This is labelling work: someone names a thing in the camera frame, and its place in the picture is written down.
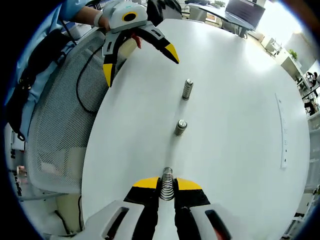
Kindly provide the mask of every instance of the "light blue shirt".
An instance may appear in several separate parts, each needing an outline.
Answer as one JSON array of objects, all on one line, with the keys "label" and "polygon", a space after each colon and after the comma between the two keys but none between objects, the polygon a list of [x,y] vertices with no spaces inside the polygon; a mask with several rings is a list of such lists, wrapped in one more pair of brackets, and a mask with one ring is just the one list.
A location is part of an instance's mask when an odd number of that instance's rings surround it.
[{"label": "light blue shirt", "polygon": [[[16,64],[16,71],[13,79],[11,80],[12,85],[9,90],[6,103],[9,101],[12,96],[15,86],[19,82],[19,79],[28,64],[28,59],[35,49],[35,47],[53,30],[62,29],[58,17],[61,17],[63,20],[71,20],[76,13],[82,9],[88,0],[65,0],[63,4],[60,4],[53,12],[44,20],[44,22],[39,26],[37,31],[34,33],[29,43],[26,45],[20,59]],[[65,48],[62,50],[66,54],[74,47],[72,42],[69,42]],[[57,68],[57,64],[52,62],[49,67],[39,73],[36,76],[35,82],[29,90],[29,97],[26,104],[22,109],[22,121],[20,126],[20,132],[24,135],[25,139],[28,139],[29,125],[34,111],[36,103],[39,101],[40,95],[44,90],[44,87],[50,77],[50,75]]]}]

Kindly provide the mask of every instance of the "bag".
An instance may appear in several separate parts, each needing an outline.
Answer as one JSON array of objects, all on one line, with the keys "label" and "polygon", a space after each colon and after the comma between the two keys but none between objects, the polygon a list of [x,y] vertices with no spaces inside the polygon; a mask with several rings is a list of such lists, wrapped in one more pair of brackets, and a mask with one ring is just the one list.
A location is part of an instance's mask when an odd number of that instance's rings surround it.
[{"label": "bag", "polygon": [[29,90],[35,83],[37,75],[46,70],[53,61],[57,65],[61,64],[58,59],[61,56],[66,57],[62,49],[70,41],[70,37],[63,35],[59,29],[55,29],[35,47],[29,57],[27,67],[22,72],[19,83],[5,106],[6,120],[21,141],[25,140],[25,136],[20,132],[22,110],[28,100]]}]

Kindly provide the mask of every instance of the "round table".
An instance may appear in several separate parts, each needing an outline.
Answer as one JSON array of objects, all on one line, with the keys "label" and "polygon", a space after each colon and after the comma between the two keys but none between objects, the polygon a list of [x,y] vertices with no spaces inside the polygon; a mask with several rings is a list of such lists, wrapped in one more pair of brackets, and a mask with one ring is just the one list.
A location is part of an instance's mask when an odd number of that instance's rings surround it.
[{"label": "round table", "polygon": [[[144,41],[119,71],[86,149],[84,221],[169,166],[240,217],[253,239],[279,239],[301,200],[310,156],[295,82],[259,47],[227,31],[177,19],[158,28],[180,64]],[[186,79],[194,82],[188,101],[181,98]],[[286,117],[286,169],[275,94]],[[187,129],[175,136],[179,119]],[[161,200],[158,214],[153,239],[178,239],[173,200]]]}]

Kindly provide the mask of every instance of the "computer screen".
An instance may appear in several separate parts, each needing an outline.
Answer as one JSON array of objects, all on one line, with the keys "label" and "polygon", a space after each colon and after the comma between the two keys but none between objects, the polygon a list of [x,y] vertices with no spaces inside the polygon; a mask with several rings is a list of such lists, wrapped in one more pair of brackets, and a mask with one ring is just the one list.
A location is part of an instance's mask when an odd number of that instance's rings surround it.
[{"label": "computer screen", "polygon": [[225,11],[233,14],[256,28],[265,9],[248,0],[230,0]]}]

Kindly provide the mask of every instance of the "chair backrest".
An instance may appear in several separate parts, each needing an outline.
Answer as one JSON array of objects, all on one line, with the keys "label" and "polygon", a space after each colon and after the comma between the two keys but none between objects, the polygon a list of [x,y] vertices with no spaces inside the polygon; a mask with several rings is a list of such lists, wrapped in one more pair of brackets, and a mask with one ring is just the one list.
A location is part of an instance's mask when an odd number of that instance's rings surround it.
[{"label": "chair backrest", "polygon": [[315,189],[320,184],[320,129],[310,131],[310,163],[305,189]]},{"label": "chair backrest", "polygon": [[[86,112],[76,95],[77,78],[90,55],[104,43],[96,31],[67,55],[53,73],[37,103],[26,146],[27,172],[37,188],[57,193],[80,193],[86,148],[95,115]],[[83,105],[97,111],[108,90],[98,51],[79,79]]]}]

